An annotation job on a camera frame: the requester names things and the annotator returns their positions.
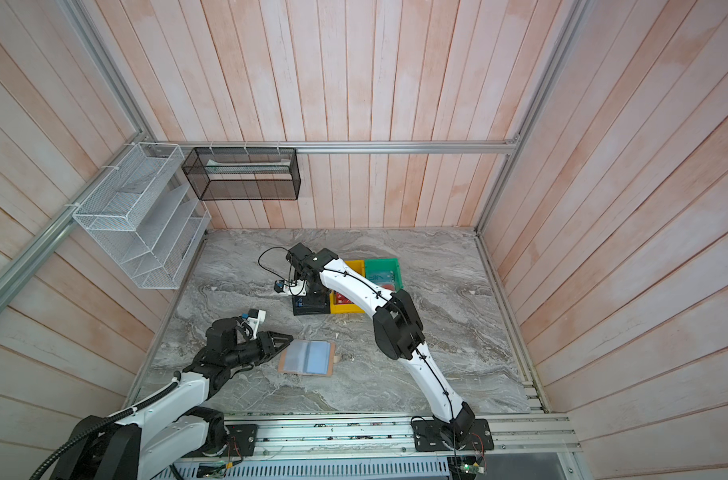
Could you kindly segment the green plastic bin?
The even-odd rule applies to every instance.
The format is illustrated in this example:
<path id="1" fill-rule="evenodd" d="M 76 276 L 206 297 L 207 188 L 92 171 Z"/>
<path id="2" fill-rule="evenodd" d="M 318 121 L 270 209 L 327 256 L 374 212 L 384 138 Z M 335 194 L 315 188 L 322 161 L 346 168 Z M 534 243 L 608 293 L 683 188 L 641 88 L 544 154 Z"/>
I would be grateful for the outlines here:
<path id="1" fill-rule="evenodd" d="M 397 258 L 366 259 L 365 277 L 392 291 L 403 288 L 400 262 Z"/>

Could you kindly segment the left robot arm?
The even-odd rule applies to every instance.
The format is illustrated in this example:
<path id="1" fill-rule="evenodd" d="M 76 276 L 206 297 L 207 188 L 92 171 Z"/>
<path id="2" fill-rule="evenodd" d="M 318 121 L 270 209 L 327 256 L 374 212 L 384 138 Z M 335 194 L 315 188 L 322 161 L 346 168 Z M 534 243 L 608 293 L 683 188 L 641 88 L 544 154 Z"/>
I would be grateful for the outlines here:
<path id="1" fill-rule="evenodd" d="M 262 331 L 255 310 L 215 321 L 190 365 L 152 395 L 108 417 L 89 416 L 33 472 L 35 479 L 151 479 L 182 457 L 234 454 L 222 412 L 206 407 L 232 377 L 279 356 L 290 334 Z"/>

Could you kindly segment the aluminium front rail frame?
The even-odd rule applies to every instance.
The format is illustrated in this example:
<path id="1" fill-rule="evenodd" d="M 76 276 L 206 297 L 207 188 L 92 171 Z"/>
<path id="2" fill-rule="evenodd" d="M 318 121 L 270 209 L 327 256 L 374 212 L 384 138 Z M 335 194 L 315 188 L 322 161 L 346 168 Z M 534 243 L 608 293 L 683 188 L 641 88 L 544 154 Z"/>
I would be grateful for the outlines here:
<path id="1" fill-rule="evenodd" d="M 418 452 L 410 415 L 232 416 L 258 425 L 252 457 L 177 460 L 157 479 L 589 479 L 564 414 L 500 414 L 486 453 Z"/>

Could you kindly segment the yellow plastic bin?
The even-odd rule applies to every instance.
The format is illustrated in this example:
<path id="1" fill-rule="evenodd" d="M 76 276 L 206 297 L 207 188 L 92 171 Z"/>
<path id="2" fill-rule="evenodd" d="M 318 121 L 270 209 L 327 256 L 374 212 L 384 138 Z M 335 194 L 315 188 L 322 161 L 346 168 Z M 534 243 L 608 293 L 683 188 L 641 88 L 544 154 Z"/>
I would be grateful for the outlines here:
<path id="1" fill-rule="evenodd" d="M 353 269 L 358 274 L 364 276 L 366 274 L 366 264 L 364 260 L 351 260 L 346 261 L 346 264 Z M 332 290 L 330 292 L 330 313 L 331 314 L 349 314 L 349 313 L 363 313 L 364 310 L 357 305 L 355 305 L 353 302 L 352 304 L 348 305 L 335 305 L 334 304 L 334 293 L 336 291 Z"/>

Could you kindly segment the black plastic bin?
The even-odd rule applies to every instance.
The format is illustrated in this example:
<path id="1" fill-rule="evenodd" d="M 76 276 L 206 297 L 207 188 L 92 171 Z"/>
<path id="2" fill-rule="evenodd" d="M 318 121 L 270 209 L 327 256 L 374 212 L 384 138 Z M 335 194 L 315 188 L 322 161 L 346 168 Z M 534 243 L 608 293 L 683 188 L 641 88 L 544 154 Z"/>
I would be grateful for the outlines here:
<path id="1" fill-rule="evenodd" d="M 331 312 L 330 293 L 328 290 L 292 296 L 292 309 L 295 316 L 327 315 Z"/>

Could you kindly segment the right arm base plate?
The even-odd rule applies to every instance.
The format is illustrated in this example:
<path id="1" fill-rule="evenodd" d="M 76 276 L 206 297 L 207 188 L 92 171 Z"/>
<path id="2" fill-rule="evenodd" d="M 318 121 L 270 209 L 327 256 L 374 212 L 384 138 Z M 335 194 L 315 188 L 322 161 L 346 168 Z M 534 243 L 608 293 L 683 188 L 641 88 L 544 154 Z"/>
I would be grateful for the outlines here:
<path id="1" fill-rule="evenodd" d="M 463 434 L 455 434 L 440 420 L 422 416 L 414 416 L 410 426 L 418 452 L 486 453 L 495 449 L 491 428 L 485 419 L 476 419 Z"/>

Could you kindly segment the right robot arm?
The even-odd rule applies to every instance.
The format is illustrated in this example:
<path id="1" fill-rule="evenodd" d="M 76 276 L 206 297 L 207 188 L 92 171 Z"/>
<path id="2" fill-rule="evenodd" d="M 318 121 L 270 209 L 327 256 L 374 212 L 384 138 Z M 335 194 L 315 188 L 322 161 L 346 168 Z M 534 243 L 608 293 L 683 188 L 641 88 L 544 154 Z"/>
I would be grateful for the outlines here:
<path id="1" fill-rule="evenodd" d="M 307 294 L 332 290 L 372 318 L 378 348 L 409 371 L 429 402 L 441 437 L 452 446 L 464 442 L 476 415 L 433 358 L 411 295 L 404 289 L 393 291 L 370 281 L 329 249 L 314 252 L 298 243 L 288 250 L 286 259 Z"/>

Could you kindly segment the tan leather card holder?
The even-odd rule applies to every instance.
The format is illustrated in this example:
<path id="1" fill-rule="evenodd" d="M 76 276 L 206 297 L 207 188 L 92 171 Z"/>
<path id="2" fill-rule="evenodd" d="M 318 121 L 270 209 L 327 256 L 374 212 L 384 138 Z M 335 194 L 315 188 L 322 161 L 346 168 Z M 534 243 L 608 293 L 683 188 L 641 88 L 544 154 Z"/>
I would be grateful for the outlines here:
<path id="1" fill-rule="evenodd" d="M 336 345 L 330 341 L 293 340 L 280 356 L 278 371 L 298 376 L 333 374 Z"/>

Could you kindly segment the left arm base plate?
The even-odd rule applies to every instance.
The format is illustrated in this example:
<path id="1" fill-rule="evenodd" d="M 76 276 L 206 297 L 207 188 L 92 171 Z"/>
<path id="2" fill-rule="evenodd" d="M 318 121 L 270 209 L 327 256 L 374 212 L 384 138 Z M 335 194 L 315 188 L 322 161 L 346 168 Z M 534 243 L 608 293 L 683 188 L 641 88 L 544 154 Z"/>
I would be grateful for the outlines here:
<path id="1" fill-rule="evenodd" d="M 184 458 L 213 457 L 215 459 L 242 459 L 254 455 L 258 438 L 258 425 L 250 423 L 226 424 L 226 433 L 217 434 Z"/>

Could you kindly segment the clear cards with red circles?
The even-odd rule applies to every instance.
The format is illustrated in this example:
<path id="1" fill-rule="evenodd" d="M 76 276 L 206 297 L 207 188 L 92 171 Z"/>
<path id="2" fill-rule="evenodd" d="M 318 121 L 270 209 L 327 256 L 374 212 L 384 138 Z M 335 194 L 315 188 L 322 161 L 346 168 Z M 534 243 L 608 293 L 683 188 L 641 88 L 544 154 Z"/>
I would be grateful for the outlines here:
<path id="1" fill-rule="evenodd" d="M 397 289 L 397 279 L 393 271 L 375 271 L 368 279 L 380 287 L 393 291 Z"/>

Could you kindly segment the red and white cards stack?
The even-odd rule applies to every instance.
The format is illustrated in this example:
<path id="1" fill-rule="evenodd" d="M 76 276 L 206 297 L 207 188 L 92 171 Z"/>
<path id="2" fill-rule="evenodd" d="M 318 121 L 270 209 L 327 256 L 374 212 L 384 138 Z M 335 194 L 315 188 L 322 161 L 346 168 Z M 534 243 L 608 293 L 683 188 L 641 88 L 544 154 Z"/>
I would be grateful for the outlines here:
<path id="1" fill-rule="evenodd" d="M 348 305 L 352 304 L 352 301 L 348 299 L 345 295 L 335 292 L 334 293 L 334 304 L 335 305 Z"/>

